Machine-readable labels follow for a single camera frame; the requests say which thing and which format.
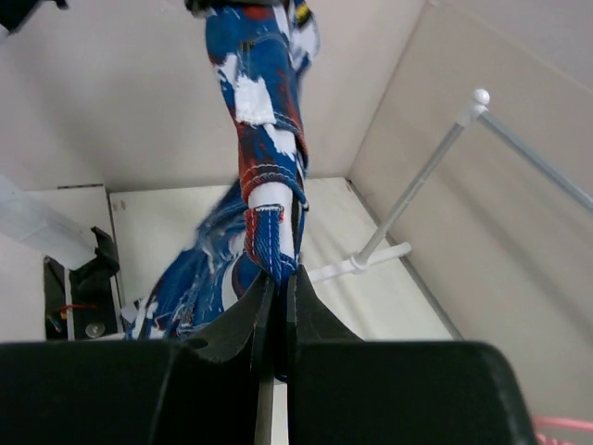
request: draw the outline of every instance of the silver bar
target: silver bar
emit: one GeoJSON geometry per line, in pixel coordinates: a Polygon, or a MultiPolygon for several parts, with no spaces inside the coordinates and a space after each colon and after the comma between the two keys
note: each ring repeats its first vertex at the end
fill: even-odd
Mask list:
{"type": "Polygon", "coordinates": [[[496,119],[489,111],[483,112],[477,120],[488,130],[498,136],[507,146],[515,150],[523,159],[529,162],[539,172],[557,185],[566,195],[593,215],[593,198],[578,185],[573,183],[564,174],[541,157],[532,147],[526,144],[519,136],[513,133],[501,121],[496,119]]]}
{"type": "Polygon", "coordinates": [[[454,124],[451,129],[448,131],[447,135],[443,138],[441,143],[436,148],[433,155],[428,159],[426,164],[424,164],[423,169],[416,175],[413,181],[410,183],[406,191],[399,197],[396,204],[393,206],[391,211],[389,212],[389,218],[387,218],[375,231],[375,233],[371,236],[371,239],[367,243],[367,245],[362,248],[362,250],[354,255],[354,260],[356,263],[360,265],[366,265],[371,254],[374,250],[381,244],[387,232],[391,226],[396,222],[397,218],[403,213],[403,211],[408,207],[411,200],[416,196],[418,191],[424,185],[430,174],[433,170],[438,166],[440,161],[445,157],[448,150],[451,146],[457,141],[460,137],[461,133],[463,133],[465,127],[459,125],[458,123],[454,124]]]}

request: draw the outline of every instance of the cloth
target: cloth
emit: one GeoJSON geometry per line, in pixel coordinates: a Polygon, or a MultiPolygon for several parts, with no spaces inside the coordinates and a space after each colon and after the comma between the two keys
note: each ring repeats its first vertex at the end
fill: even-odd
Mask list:
{"type": "Polygon", "coordinates": [[[261,269],[285,283],[298,264],[280,251],[281,205],[250,209],[261,184],[282,183],[296,197],[300,251],[308,165],[298,106],[300,82],[319,51],[315,18],[303,0],[280,6],[224,6],[207,13],[206,42],[238,136],[239,175],[197,226],[151,294],[136,304],[126,338],[190,337],[240,299],[261,269]],[[279,132],[296,139],[283,149],[279,132]]]}

